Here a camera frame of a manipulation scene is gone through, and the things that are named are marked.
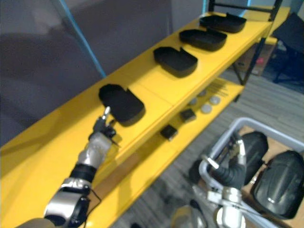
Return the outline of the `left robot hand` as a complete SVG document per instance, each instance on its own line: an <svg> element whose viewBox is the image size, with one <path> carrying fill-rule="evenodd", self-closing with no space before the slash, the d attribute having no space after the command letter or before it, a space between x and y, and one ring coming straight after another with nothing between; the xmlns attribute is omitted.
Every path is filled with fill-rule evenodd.
<svg viewBox="0 0 304 228"><path fill-rule="evenodd" d="M114 145L119 146L119 144L114 140L116 136L116 130L114 129L115 120L111 120L107 123L108 116L110 114L111 107L107 106L103 112L103 114L98 117L94 126L93 132L89 136L91 138L96 133L102 133L106 136Z"/></svg>

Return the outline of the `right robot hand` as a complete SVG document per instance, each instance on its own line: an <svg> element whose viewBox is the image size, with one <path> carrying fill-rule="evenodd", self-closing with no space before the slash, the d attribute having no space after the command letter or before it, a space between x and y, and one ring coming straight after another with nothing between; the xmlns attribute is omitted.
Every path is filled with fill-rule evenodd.
<svg viewBox="0 0 304 228"><path fill-rule="evenodd" d="M218 164L206 155L202 159L208 164L209 173L213 179L221 183L222 186L241 190L245 183L247 171L245 144L238 133L233 133L231 138L234 140L235 152L229 160L228 167Z"/></svg>

